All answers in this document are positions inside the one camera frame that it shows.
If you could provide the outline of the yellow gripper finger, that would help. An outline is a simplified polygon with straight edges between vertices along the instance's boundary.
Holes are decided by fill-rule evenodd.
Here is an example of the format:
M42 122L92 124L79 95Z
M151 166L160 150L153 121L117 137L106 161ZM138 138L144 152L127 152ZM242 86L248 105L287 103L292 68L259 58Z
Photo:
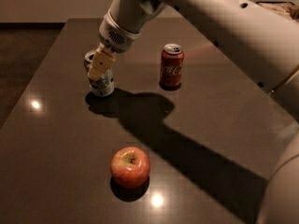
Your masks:
M91 80L100 79L115 61L115 52L112 48L100 44L94 53L88 72L88 78Z

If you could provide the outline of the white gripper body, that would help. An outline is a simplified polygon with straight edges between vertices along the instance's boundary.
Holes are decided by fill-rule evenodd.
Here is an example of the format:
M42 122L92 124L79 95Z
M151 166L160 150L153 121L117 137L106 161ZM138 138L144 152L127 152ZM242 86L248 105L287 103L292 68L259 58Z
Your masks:
M140 33L131 33L121 28L108 12L100 27L99 40L105 46L113 49L117 53L127 51L139 38Z

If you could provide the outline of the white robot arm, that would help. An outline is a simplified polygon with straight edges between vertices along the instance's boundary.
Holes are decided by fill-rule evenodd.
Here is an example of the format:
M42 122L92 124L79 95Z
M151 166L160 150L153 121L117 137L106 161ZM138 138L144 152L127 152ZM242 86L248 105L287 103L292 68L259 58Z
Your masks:
M299 116L298 30L249 0L113 0L99 28L88 77L95 81L140 36L144 24L174 8L293 118Z

